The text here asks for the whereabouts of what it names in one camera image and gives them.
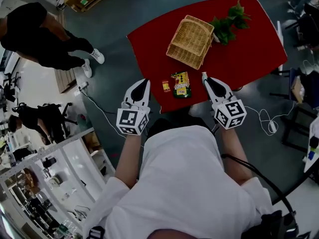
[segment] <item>wicker basket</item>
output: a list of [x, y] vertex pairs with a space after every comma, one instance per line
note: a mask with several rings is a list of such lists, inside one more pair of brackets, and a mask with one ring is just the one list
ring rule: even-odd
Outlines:
[[213, 40], [213, 30], [212, 25], [187, 15], [180, 22], [166, 55], [198, 70]]

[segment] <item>red table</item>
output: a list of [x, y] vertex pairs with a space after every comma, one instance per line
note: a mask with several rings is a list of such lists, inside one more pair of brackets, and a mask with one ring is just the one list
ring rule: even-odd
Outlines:
[[[128, 35], [143, 76], [151, 81], [152, 93], [161, 105], [161, 113], [175, 111], [207, 100], [201, 82], [201, 72], [227, 83], [236, 89], [269, 74], [287, 60], [276, 30], [257, 0], [240, 0], [250, 15], [250, 28], [236, 31], [236, 40], [227, 46], [213, 42], [204, 64], [197, 71], [166, 56], [169, 43], [180, 21], [191, 15], [206, 22], [214, 16], [227, 16], [228, 9], [238, 0], [208, 0], [168, 12]], [[191, 98], [176, 99], [172, 91], [163, 91], [162, 81], [169, 80], [174, 88], [172, 73], [187, 71], [192, 91]]]

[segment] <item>green plant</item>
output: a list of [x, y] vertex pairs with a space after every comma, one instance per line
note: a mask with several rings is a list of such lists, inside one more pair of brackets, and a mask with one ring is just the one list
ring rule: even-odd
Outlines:
[[251, 18], [244, 12], [244, 7], [238, 1], [235, 6], [229, 9], [227, 17], [221, 19], [214, 17], [214, 20], [209, 24], [214, 26], [214, 34], [218, 37], [220, 43], [227, 45], [229, 40], [236, 39], [233, 30], [249, 28], [246, 20], [251, 20]]

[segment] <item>white sneaker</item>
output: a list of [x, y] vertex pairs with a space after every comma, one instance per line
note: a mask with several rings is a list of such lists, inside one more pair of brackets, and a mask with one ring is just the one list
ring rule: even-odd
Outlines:
[[105, 61], [105, 58], [101, 52], [99, 52], [98, 49], [94, 49], [93, 52], [90, 54], [92, 57], [95, 58], [96, 61], [98, 61], [100, 64], [103, 64]]
[[92, 69], [90, 67], [90, 60], [88, 60], [88, 59], [84, 59], [84, 60], [85, 60], [85, 63], [82, 66], [82, 69], [84, 70], [86, 77], [91, 78], [92, 77]]

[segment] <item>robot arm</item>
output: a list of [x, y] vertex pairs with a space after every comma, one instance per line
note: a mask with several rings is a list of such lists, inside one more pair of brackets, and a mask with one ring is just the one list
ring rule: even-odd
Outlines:
[[215, 78], [202, 75], [203, 85], [208, 93], [214, 111], [214, 118], [225, 128], [230, 129], [243, 123], [247, 112], [241, 100], [238, 100], [230, 87]]
[[116, 126], [123, 134], [141, 135], [149, 122], [151, 83], [147, 79], [134, 83], [125, 93], [118, 109]]

